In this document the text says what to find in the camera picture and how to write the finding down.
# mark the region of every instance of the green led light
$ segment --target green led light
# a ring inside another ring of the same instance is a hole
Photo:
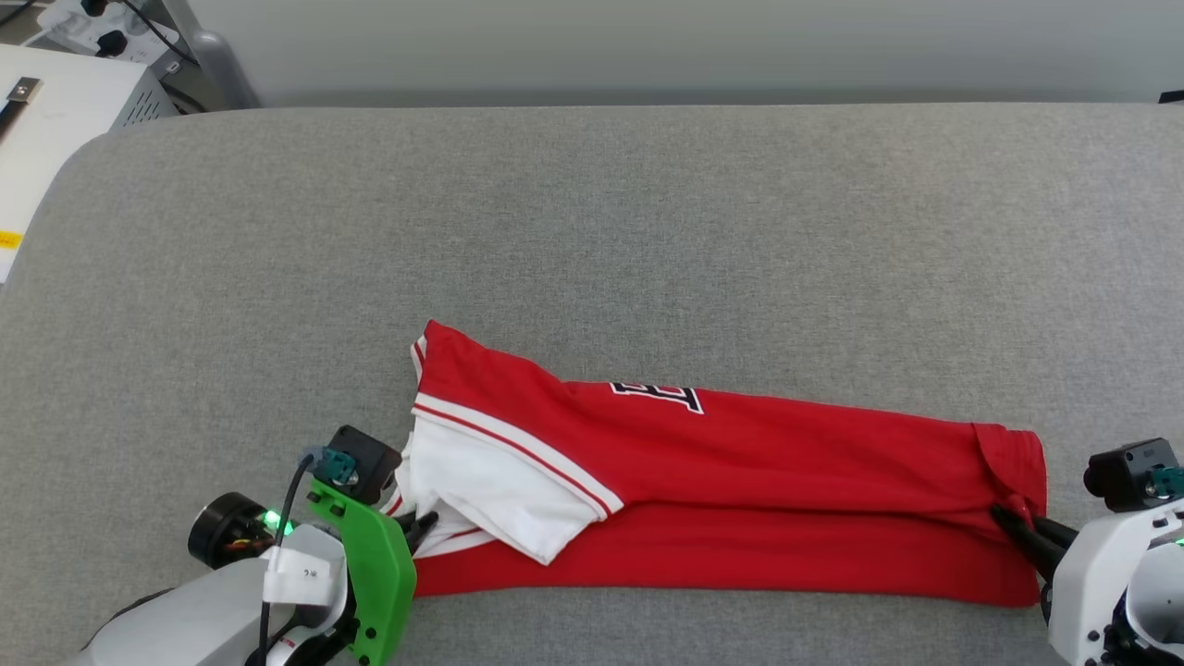
[[[279,514],[275,511],[268,510],[268,512],[263,514],[263,524],[266,525],[272,532],[277,531],[279,529]],[[284,536],[287,537],[288,534],[291,534],[292,530],[295,530],[295,527],[292,527],[292,521],[289,520],[288,525],[284,526]]]

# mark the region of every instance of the yellow label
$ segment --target yellow label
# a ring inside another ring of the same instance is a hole
[[[13,231],[0,231],[0,248],[15,250],[20,245],[21,238],[24,238],[24,236],[20,233],[15,233]]]

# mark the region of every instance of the red stripe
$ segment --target red stripe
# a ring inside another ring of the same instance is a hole
[[[387,515],[394,515],[394,512],[395,512],[395,511],[399,511],[399,507],[400,507],[400,506],[403,506],[403,495],[399,495],[399,497],[398,497],[398,498],[397,498],[397,499],[394,500],[394,505],[393,505],[393,506],[391,506],[391,508],[390,508],[390,510],[388,510],[388,511],[386,512],[386,514],[387,514]]]
[[[478,433],[482,433],[484,435],[489,435],[490,437],[497,440],[498,442],[502,442],[502,443],[504,443],[504,444],[507,444],[509,447],[513,447],[514,449],[517,449],[517,450],[525,453],[527,456],[530,457],[530,460],[533,460],[533,461],[538,462],[539,465],[546,467],[553,474],[555,474],[556,476],[559,476],[562,480],[567,481],[572,486],[575,486],[585,495],[592,498],[593,501],[596,501],[598,505],[600,505],[601,508],[604,508],[604,514],[605,515],[612,515],[612,511],[609,511],[609,505],[605,504],[604,500],[601,500],[600,498],[598,498],[594,494],[592,494],[591,492],[588,492],[588,489],[585,488],[583,485],[580,485],[578,481],[575,481],[575,479],[572,479],[567,474],[564,474],[559,469],[555,469],[554,466],[552,466],[546,460],[542,460],[541,457],[539,457],[538,455],[535,455],[534,452],[532,452],[530,449],[523,447],[522,444],[520,444],[517,442],[514,442],[511,440],[507,440],[506,437],[498,435],[497,433],[491,433],[489,430],[485,430],[481,425],[475,425],[475,424],[469,423],[468,421],[465,421],[463,418],[459,418],[457,416],[452,416],[451,414],[444,414],[443,411],[436,411],[435,409],[426,408],[426,406],[424,406],[424,405],[422,405],[419,403],[416,403],[416,409],[418,409],[420,411],[425,411],[425,412],[435,415],[435,416],[439,416],[440,418],[448,418],[449,421],[452,421],[453,423],[459,423],[461,425],[464,425],[465,428],[470,428],[470,429],[476,430]]]
[[[465,530],[463,532],[457,532],[457,533],[452,534],[451,537],[449,537],[448,539],[444,539],[444,540],[446,542],[449,539],[455,539],[457,537],[468,537],[469,534],[476,534],[480,531],[481,531],[481,527],[474,527],[472,530]]]

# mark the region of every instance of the black and white lettering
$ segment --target black and white lettering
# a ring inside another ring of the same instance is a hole
[[[628,384],[624,382],[610,382],[612,392],[618,396],[648,396],[659,401],[673,401],[682,403],[694,414],[703,414],[703,405],[699,402],[699,395],[694,389],[681,389],[677,386],[655,386],[654,384]]]

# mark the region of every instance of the white stripe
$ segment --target white stripe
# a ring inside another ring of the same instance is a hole
[[[580,486],[587,488],[588,493],[592,493],[596,498],[598,498],[609,507],[610,513],[616,513],[617,511],[620,511],[622,506],[624,506],[624,502],[620,501],[620,498],[618,498],[616,493],[605,487],[604,484],[597,481],[596,476],[588,474],[583,467],[572,462],[571,459],[568,459],[560,452],[555,450],[542,440],[535,437],[534,435],[527,433],[526,430],[522,430],[521,428],[517,428],[516,425],[511,425],[504,421],[494,418],[493,416],[480,412],[475,409],[458,405],[456,403],[450,403],[448,401],[442,401],[439,398],[433,398],[432,396],[427,396],[425,393],[419,393],[416,397],[416,404],[439,411],[442,414],[446,414],[449,416],[455,416],[478,428],[489,430],[490,433],[494,433],[501,437],[506,437],[507,440],[514,442],[515,444],[522,447],[523,449],[529,450],[532,454],[539,456],[539,459],[545,461],[547,465],[566,474],[568,478],[572,479],[572,481],[575,481]],[[564,487],[575,493],[577,497],[586,498],[585,501],[587,501],[587,504],[596,510],[597,515],[599,515],[601,519],[607,518],[607,515],[604,514],[604,508],[599,505],[599,502],[594,501],[592,498],[587,498],[586,493],[580,491],[578,487],[573,486],[571,482],[562,479],[561,476],[556,476],[555,473],[552,472],[551,469],[547,469],[546,466],[539,465],[536,460],[533,460],[529,455],[526,455],[525,453],[515,449],[514,447],[508,447],[506,446],[504,442],[501,442],[495,437],[490,437],[484,433],[472,430],[471,428],[464,428],[463,424],[456,423],[455,421],[440,418],[438,416],[417,409],[412,409],[411,412],[419,418],[425,418],[439,425],[444,425],[448,428],[461,428],[465,431],[465,434],[469,434],[474,437],[478,437],[489,444],[500,447],[502,450],[508,450],[513,453],[519,459],[529,462],[539,470],[543,472],[555,481],[562,484]]]
[[[401,497],[403,497],[403,494],[399,493],[399,488],[395,488],[394,489],[394,494],[391,495],[391,499],[387,500],[387,502],[382,505],[382,508],[378,510],[379,513],[381,513],[382,515],[386,515],[386,512],[391,511],[391,507],[394,506],[394,502],[399,501],[399,498],[401,498]],[[403,504],[404,504],[404,506],[400,506],[399,508],[403,508],[404,512],[406,512],[406,508],[407,508],[406,505],[407,505],[407,502],[404,501]]]
[[[414,345],[411,345],[411,364],[416,366],[416,379],[423,379],[424,378],[424,366],[423,366],[422,363],[419,363],[419,354],[416,353],[416,345],[418,345],[418,344],[419,342],[416,342]]]
[[[419,549],[416,551],[414,558],[423,559],[425,557],[435,557],[437,555],[445,555],[458,550],[469,550],[470,547],[477,547],[496,540],[497,539],[495,539],[493,534],[482,530],[471,534],[464,534],[463,537],[453,537],[451,539],[443,540],[429,549]]]

